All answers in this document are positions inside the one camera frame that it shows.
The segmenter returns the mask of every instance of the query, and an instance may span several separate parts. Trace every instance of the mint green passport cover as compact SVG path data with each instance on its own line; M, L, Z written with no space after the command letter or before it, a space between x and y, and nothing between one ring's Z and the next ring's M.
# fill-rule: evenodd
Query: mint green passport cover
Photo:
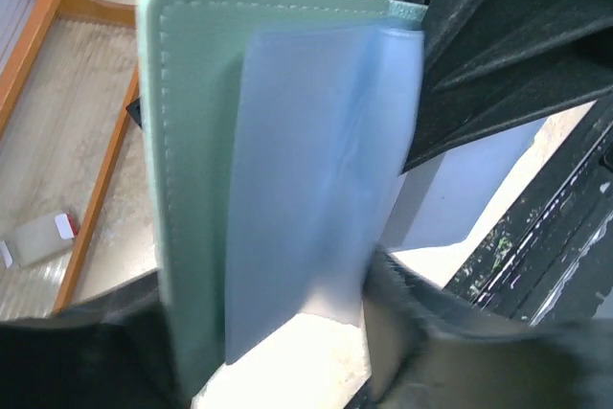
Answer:
M387 17L415 29L424 12L391 0L139 0L156 254L187 396L198 393L224 361L227 202L240 71L252 33L273 24L304 28L309 22Z

